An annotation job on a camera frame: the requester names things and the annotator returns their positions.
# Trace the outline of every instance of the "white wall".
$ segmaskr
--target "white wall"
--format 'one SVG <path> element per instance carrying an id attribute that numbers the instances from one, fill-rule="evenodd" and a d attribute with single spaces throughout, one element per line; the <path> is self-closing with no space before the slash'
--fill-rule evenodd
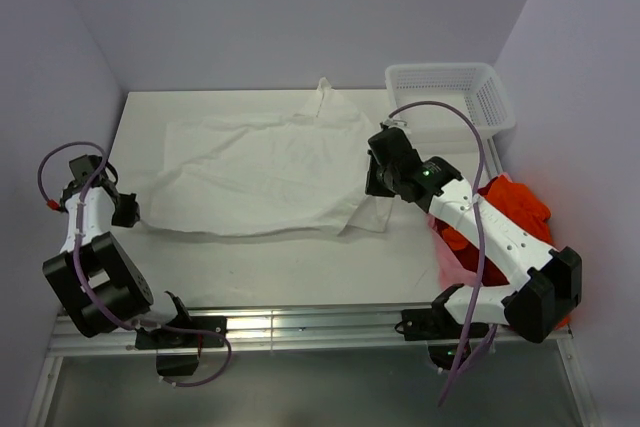
<path id="1" fill-rule="evenodd" d="M 58 305 L 42 262 L 66 232 L 38 194 L 38 162 L 69 140 L 109 146 L 122 93 L 68 0 L 0 0 L 0 11 L 0 423 L 17 426 Z M 56 197 L 69 181 L 69 158 L 54 160 L 45 177 Z"/>
<path id="2" fill-rule="evenodd" d="M 640 423 L 640 0 L 528 0 L 497 62 L 518 126 L 499 147 L 583 257 L 576 338 L 601 415 Z"/>
<path id="3" fill-rule="evenodd" d="M 493 63 L 526 0 L 73 0 L 129 90 L 384 85 L 410 61 Z"/>

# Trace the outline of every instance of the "gray floor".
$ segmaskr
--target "gray floor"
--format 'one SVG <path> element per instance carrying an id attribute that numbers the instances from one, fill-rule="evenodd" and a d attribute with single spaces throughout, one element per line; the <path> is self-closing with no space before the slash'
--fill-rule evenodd
<path id="1" fill-rule="evenodd" d="M 438 409 L 443 382 L 424 345 L 240 353 L 213 384 L 175 390 L 158 384 L 152 357 L 76 358 L 63 364 L 47 425 L 580 425 L 555 342 L 498 345 Z"/>

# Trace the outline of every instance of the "red cloth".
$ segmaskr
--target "red cloth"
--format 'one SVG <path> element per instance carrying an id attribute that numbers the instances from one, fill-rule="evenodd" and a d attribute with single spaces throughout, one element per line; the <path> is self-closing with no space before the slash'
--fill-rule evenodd
<path id="1" fill-rule="evenodd" d="M 506 176 L 501 175 L 489 182 L 486 187 L 481 188 L 478 193 L 528 234 L 553 245 L 551 231 L 547 225 L 551 211 L 533 195 L 526 185 L 511 182 Z M 478 249 L 462 234 L 441 220 L 436 219 L 435 228 L 460 264 L 466 270 L 477 272 Z M 488 287 L 506 285 L 507 279 L 496 265 L 487 259 L 482 283 Z"/>

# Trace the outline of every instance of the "white plastic basket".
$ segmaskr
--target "white plastic basket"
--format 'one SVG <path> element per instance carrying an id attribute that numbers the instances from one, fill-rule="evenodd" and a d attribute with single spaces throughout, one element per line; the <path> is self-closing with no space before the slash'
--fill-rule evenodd
<path id="1" fill-rule="evenodd" d="M 386 72 L 392 110 L 418 100 L 446 102 L 465 114 L 483 139 L 515 126 L 498 74 L 483 63 L 392 65 Z M 418 106 L 398 114 L 414 142 L 469 140 L 469 128 L 451 112 Z"/>

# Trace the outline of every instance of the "white table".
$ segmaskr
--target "white table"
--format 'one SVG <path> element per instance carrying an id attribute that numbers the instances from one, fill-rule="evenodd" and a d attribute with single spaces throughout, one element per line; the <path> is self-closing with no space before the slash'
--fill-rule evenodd
<path id="1" fill-rule="evenodd" d="M 168 122 L 221 112 L 294 112 L 311 92 L 129 94 L 110 157 L 120 173 L 118 189 L 136 192 L 144 179 L 162 168 Z M 342 93 L 374 122 L 389 112 L 384 90 Z M 439 143 L 416 148 L 423 158 L 443 156 L 473 179 L 478 162 L 475 145 Z M 338 237 L 306 231 L 214 240 L 152 231 L 138 224 L 117 229 L 115 235 L 156 299 L 162 291 L 171 290 L 191 308 L 428 302 L 441 291 L 425 215 L 399 199 L 382 234 L 347 228 Z"/>

